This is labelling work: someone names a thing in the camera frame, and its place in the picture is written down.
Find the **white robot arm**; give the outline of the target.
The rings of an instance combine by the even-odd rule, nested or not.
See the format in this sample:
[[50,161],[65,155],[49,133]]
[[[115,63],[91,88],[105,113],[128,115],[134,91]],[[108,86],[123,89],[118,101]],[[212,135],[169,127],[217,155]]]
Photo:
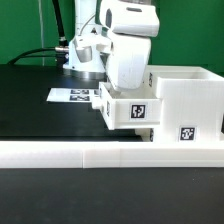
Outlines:
[[67,71],[106,74],[113,88],[139,88],[160,22],[151,0],[75,0]]

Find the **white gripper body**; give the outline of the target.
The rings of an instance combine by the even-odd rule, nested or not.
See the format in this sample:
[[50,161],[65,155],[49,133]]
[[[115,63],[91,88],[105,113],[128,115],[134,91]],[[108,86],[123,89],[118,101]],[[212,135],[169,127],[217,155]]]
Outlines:
[[149,0],[101,0],[99,21],[102,34],[79,34],[74,38],[78,60],[93,61],[92,47],[108,55],[106,74],[116,91],[140,87],[151,51],[151,37],[158,35],[160,22]]

